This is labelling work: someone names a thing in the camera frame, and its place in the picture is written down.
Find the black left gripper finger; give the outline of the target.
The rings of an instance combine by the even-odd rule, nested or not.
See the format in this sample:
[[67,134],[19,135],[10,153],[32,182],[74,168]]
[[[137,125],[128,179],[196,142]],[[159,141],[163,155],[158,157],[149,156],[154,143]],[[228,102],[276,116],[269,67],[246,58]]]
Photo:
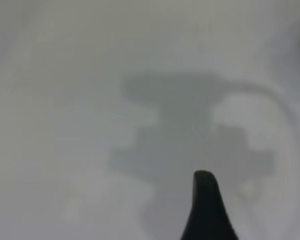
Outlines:
[[215,176],[205,170],[193,175],[192,205],[182,240],[237,240]]

